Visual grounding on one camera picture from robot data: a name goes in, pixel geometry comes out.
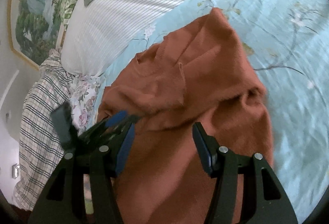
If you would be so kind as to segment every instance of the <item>painting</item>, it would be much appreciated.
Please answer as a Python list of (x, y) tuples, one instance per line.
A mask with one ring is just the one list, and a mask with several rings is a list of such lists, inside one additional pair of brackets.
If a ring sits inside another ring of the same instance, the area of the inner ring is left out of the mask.
[(10, 46), (36, 68), (49, 56), (50, 49), (63, 44), (67, 28), (61, 13), (63, 5), (63, 0), (8, 0)]

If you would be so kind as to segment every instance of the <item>white pillow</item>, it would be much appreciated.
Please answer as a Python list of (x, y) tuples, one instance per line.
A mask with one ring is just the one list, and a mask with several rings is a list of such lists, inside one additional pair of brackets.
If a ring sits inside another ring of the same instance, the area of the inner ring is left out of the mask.
[(184, 0), (78, 0), (61, 61), (69, 73), (99, 76), (142, 28)]

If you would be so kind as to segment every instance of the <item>light blue fabric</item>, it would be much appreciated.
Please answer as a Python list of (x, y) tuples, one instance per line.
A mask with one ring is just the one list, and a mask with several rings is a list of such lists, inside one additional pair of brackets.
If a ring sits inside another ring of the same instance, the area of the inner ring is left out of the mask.
[(186, 0), (136, 35), (106, 70), (103, 88), (137, 52), (212, 6), (223, 9), (254, 69), (264, 69), (257, 74), (268, 89), (274, 170), (302, 223), (329, 183), (328, 0)]

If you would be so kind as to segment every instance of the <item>wall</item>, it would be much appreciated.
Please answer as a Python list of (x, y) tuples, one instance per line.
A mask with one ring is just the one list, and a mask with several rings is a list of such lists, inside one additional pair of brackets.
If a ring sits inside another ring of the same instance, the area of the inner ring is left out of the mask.
[(7, 2), (0, 0), (0, 189), (12, 202), (12, 165), (19, 162), (19, 130), (24, 99), (39, 72), (15, 55), (9, 46)]

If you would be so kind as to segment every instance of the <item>brown sweater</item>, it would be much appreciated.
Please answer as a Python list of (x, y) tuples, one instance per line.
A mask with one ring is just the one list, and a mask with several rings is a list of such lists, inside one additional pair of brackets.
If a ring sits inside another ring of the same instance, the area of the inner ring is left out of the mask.
[[(143, 116), (115, 182), (125, 224), (204, 222), (215, 180), (196, 153), (196, 121), (220, 145), (243, 155), (260, 152), (272, 165), (264, 94), (236, 32), (217, 8), (136, 54), (105, 89), (99, 108), (99, 120), (119, 110)], [(240, 206), (239, 196), (235, 222)]]

